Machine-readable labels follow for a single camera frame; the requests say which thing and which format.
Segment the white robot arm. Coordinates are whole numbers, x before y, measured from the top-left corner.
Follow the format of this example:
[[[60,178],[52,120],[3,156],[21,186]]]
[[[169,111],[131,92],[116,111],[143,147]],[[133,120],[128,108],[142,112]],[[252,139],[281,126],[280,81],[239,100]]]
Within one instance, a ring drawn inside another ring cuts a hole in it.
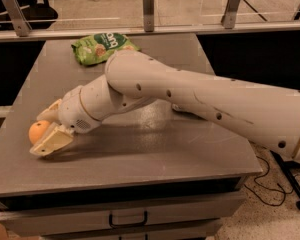
[[[30,152],[49,155],[69,145],[75,134],[157,99],[300,161],[300,91],[178,70],[133,50],[115,52],[101,76],[42,111],[37,118],[48,127]]]

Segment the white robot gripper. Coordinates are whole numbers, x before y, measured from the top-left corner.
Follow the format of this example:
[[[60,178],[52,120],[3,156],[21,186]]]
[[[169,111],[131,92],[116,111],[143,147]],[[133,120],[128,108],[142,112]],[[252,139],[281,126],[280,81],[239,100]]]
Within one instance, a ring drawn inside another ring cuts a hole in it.
[[[32,154],[47,156],[70,144],[74,138],[74,131],[84,134],[101,125],[100,121],[93,119],[84,109],[80,96],[82,89],[79,85],[37,116],[38,121],[45,120],[51,125],[31,147]]]

